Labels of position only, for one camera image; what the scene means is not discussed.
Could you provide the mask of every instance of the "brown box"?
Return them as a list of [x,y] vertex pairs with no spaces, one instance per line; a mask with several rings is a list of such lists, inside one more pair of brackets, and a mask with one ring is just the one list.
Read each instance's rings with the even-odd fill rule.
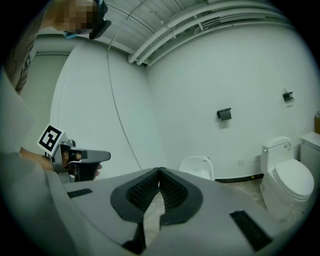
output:
[[320,134],[320,117],[314,117],[314,132]]

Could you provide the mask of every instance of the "label on toilet tank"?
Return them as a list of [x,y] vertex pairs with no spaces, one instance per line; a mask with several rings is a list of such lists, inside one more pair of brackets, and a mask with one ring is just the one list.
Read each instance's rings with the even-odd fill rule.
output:
[[291,150],[292,149],[291,142],[284,144],[284,148],[287,150]]

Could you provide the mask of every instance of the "ceiling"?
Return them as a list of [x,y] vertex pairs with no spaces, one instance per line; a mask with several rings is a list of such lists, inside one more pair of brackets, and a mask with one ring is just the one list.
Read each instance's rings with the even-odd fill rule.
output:
[[[130,63],[152,65],[193,38],[230,26],[291,26],[264,0],[104,0],[112,25],[97,39],[129,54]],[[39,34],[61,34],[46,28]]]

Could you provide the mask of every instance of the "black baseboard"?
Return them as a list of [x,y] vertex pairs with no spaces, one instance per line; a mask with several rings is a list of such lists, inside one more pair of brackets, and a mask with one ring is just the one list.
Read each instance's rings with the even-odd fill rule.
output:
[[251,175],[247,177],[240,177],[240,178],[216,178],[216,182],[220,183],[237,183],[237,182],[249,182],[249,181],[255,181],[258,179],[262,179],[264,177],[263,173]]

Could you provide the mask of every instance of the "white toilet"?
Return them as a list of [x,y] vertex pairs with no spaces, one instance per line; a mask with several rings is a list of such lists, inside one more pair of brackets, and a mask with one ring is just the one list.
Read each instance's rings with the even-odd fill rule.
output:
[[314,189],[311,172],[294,159],[290,138],[279,136],[262,145],[260,190],[267,210],[278,220],[291,208],[303,211]]
[[179,171],[214,181],[214,168],[210,159],[204,155],[187,156],[180,165]]

